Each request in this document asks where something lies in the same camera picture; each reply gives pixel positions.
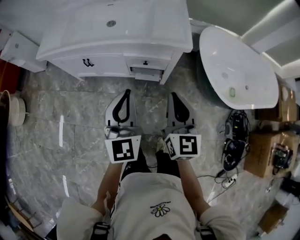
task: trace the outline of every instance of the drawer handle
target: drawer handle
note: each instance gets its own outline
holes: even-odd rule
[[[83,64],[85,65],[85,66],[87,66],[87,67],[89,67],[89,66],[94,66],[95,64],[92,64],[92,63],[90,63],[90,59],[86,59],[87,61],[88,61],[88,64],[85,62],[85,59],[83,59]]]

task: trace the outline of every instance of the flower logo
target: flower logo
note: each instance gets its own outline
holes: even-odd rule
[[[155,214],[155,216],[158,217],[162,217],[163,215],[167,214],[167,212],[170,211],[170,209],[168,207],[165,206],[165,203],[170,203],[170,202],[162,202],[156,206],[150,207],[150,208],[154,208],[151,211],[151,214]]]

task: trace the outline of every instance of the gray tile floor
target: gray tile floor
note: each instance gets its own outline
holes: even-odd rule
[[[104,145],[106,106],[120,92],[135,94],[138,121],[143,128],[141,147],[147,160],[155,162],[156,141],[166,126],[167,97],[175,91],[186,98],[196,113],[198,132],[202,135],[201,155],[191,160],[195,173],[216,175],[224,135],[220,133],[229,110],[211,105],[197,88],[195,55],[185,54],[165,85],[127,78],[87,78],[80,81],[52,64],[40,73],[28,73],[21,97],[26,102],[25,123],[10,127],[9,170],[20,201],[44,222],[47,232],[55,225],[58,211],[68,193],[83,204],[92,204],[108,166]],[[255,123],[251,112],[250,122]],[[59,121],[64,118],[63,147],[59,146]],[[265,193],[270,179],[260,179],[248,172],[240,174],[237,184],[211,205],[223,204],[232,210],[248,236],[256,229],[264,211],[271,205],[279,188],[275,180]],[[221,193],[222,187],[210,177],[199,178],[205,199]]]

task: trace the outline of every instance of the freestanding bathtub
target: freestanding bathtub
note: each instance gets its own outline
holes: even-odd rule
[[[273,108],[278,82],[265,59],[226,31],[208,27],[200,35],[199,89],[214,104],[233,109]]]

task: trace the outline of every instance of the sneaker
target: sneaker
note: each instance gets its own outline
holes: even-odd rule
[[[167,145],[164,142],[164,139],[162,137],[159,138],[157,145],[156,145],[156,152],[163,151],[165,152]]]

